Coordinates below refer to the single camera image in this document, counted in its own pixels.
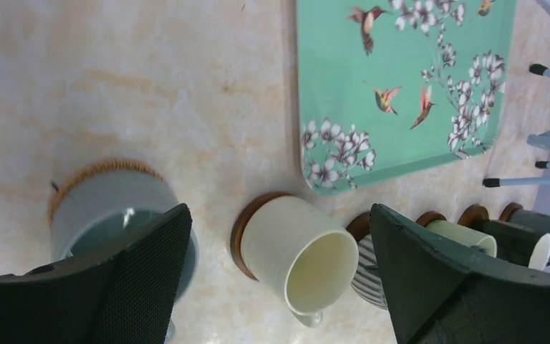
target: beige marble surface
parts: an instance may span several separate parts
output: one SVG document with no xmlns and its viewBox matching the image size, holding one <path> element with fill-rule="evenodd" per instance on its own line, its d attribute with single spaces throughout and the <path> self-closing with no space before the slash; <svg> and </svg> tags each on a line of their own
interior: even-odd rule
<svg viewBox="0 0 550 344">
<path fill-rule="evenodd" d="M 297 154 L 294 2 L 0 0 L 0 274 L 49 261 L 49 182 L 112 156 L 161 171 L 194 218 L 197 277 L 174 309 L 175 343 L 394 343 L 387 312 L 349 290 L 320 329 L 303 328 L 229 257 L 237 213 L 290 191 L 341 224 L 374 202 L 457 219 L 479 202 L 530 207 L 536 187 L 486 189 L 484 176 L 536 176 L 525 144 L 550 128 L 550 18 L 519 1 L 505 117 L 484 156 L 338 196 L 316 196 Z"/>
</svg>

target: hummingbird print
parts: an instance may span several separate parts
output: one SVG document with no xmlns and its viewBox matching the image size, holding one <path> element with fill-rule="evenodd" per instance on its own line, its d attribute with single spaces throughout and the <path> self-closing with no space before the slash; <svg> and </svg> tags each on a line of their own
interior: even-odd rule
<svg viewBox="0 0 550 344">
<path fill-rule="evenodd" d="M 482 0 L 482 6 L 478 9 L 478 14 L 481 16 L 487 16 L 492 10 L 492 3 L 495 0 Z"/>
<path fill-rule="evenodd" d="M 429 116 L 429 112 L 431 111 L 431 107 L 434 106 L 431 102 L 431 86 L 427 89 L 427 92 L 425 92 L 425 86 L 420 88 L 420 115 L 410 128 L 410 130 L 416 128 L 417 125 L 421 124 L 427 116 Z"/>
<path fill-rule="evenodd" d="M 374 40 L 372 40 L 370 36 L 374 21 L 378 19 L 381 14 L 391 12 L 381 9 L 379 6 L 374 6 L 369 11 L 364 11 L 359 7 L 351 7 L 351 10 L 353 14 L 347 18 L 360 24 L 364 50 L 366 51 L 366 56 L 369 56 L 372 54 L 372 49 L 374 48 Z"/>
<path fill-rule="evenodd" d="M 371 85 L 368 81 L 364 80 L 364 83 L 372 88 L 374 88 L 374 96 L 376 98 L 376 106 L 378 106 L 381 111 L 385 113 L 394 113 L 397 115 L 397 111 L 391 106 L 391 100 L 397 95 L 397 93 L 400 91 L 401 86 L 394 88 L 393 90 L 389 91 L 388 88 L 385 88 L 384 91 L 381 91 Z"/>
</svg>

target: tray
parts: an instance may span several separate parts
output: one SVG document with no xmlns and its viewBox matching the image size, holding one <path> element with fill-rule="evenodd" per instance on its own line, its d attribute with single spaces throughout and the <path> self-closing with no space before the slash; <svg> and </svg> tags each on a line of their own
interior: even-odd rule
<svg viewBox="0 0 550 344">
<path fill-rule="evenodd" d="M 516 0 L 298 1 L 301 166 L 336 194 L 486 152 Z"/>
</svg>

